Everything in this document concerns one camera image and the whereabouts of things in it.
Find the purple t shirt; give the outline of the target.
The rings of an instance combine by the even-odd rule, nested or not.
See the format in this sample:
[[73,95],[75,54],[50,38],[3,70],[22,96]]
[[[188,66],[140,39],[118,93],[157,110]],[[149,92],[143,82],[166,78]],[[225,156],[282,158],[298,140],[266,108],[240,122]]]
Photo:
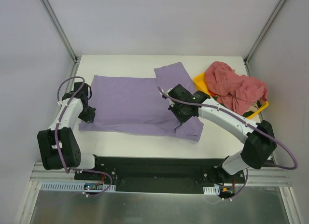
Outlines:
[[79,131],[116,131],[136,135],[169,136],[198,142],[203,123],[192,117],[181,124],[168,110],[159,89],[181,84],[194,93],[195,85],[181,62],[154,70],[155,78],[95,75],[89,105],[96,109],[91,123],[82,121]]

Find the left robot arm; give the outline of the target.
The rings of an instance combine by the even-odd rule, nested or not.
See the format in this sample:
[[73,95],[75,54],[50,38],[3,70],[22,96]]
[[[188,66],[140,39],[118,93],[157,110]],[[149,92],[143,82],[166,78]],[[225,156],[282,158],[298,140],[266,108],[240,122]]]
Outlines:
[[88,104],[92,97],[91,87],[83,82],[74,83],[73,90],[61,98],[61,108],[54,122],[46,130],[38,132],[37,140],[42,165],[46,170],[85,169],[91,180],[102,175],[102,168],[92,154],[83,154],[74,136],[73,129],[78,120],[87,124],[95,119],[95,108]]

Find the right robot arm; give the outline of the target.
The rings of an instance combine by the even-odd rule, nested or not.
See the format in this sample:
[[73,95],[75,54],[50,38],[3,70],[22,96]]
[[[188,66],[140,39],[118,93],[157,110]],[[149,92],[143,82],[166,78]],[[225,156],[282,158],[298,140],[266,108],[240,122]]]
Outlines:
[[178,84],[162,96],[169,100],[169,110],[182,124],[192,117],[200,117],[223,128],[243,144],[241,151],[226,157],[216,167],[221,182],[229,182],[241,170],[262,168],[277,147],[270,123],[257,123],[238,115],[202,91],[192,94]]

